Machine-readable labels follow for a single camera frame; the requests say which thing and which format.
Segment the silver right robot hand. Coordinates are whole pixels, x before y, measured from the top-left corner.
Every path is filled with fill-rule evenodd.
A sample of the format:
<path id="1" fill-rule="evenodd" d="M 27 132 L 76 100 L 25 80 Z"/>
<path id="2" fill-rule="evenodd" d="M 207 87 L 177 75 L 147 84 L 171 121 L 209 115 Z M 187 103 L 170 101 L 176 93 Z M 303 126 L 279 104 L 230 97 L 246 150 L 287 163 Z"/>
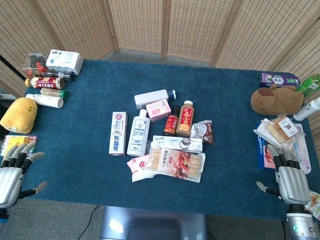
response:
<path id="1" fill-rule="evenodd" d="M 268 144 L 267 148 L 275 164 L 275 180 L 278 188 L 273 189 L 257 181 L 256 185 L 263 192 L 277 196 L 289 206 L 288 214 L 312 215 L 305 208 L 311 201 L 310 189 L 305 172 L 301 169 L 296 154 L 286 147 Z"/>

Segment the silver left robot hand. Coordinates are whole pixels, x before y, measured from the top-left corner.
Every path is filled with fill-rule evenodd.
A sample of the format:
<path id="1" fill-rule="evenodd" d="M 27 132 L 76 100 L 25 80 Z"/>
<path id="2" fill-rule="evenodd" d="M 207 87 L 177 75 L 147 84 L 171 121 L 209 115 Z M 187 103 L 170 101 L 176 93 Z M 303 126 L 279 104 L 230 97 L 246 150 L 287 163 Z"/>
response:
<path id="1" fill-rule="evenodd" d="M 9 149 L 0 166 L 0 208 L 11 208 L 17 200 L 37 195 L 46 186 L 47 182 L 40 183 L 37 187 L 22 190 L 24 176 L 33 162 L 45 155 L 44 152 L 28 154 L 36 142 L 22 143 Z"/>

